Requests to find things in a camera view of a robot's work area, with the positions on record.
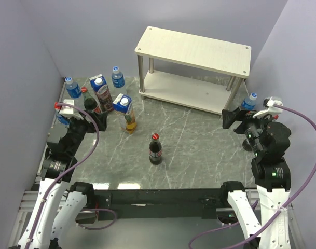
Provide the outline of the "cola glass bottle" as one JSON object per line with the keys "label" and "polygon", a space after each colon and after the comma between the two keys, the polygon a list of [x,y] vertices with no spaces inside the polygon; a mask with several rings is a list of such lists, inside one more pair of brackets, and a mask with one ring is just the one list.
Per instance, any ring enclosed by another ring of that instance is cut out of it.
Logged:
{"label": "cola glass bottle", "polygon": [[81,88],[81,93],[84,97],[84,107],[86,110],[89,110],[91,112],[94,112],[96,114],[100,114],[101,110],[99,108],[98,103],[93,98],[93,96],[88,92],[88,89],[86,87]]}
{"label": "cola glass bottle", "polygon": [[242,147],[246,151],[253,151],[255,147],[255,141],[253,139],[245,139],[242,143]]}
{"label": "cola glass bottle", "polygon": [[158,133],[152,134],[152,140],[149,144],[149,160],[154,165],[158,165],[162,161],[162,144]]}

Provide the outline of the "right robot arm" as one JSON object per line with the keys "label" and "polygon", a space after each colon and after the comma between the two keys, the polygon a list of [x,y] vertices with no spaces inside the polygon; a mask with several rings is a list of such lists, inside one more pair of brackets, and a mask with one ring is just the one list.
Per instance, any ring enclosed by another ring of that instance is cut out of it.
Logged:
{"label": "right robot arm", "polygon": [[236,134],[244,134],[254,154],[251,170],[259,195],[261,220],[257,220],[247,203],[245,188],[240,182],[224,182],[220,203],[232,207],[247,242],[244,248],[291,248],[288,210],[283,207],[290,197],[291,172],[284,159],[290,146],[291,131],[274,120],[272,114],[257,117],[256,111],[237,107],[222,110],[223,128],[235,122]]}

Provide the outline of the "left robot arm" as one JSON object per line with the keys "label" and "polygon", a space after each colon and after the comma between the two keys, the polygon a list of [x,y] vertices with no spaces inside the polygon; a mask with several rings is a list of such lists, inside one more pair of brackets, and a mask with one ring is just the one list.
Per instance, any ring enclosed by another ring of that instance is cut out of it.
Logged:
{"label": "left robot arm", "polygon": [[91,113],[94,122],[72,117],[69,125],[58,123],[50,128],[36,203],[13,248],[62,248],[80,211],[96,207],[93,185],[70,181],[78,163],[75,154],[86,133],[105,131],[107,115]]}

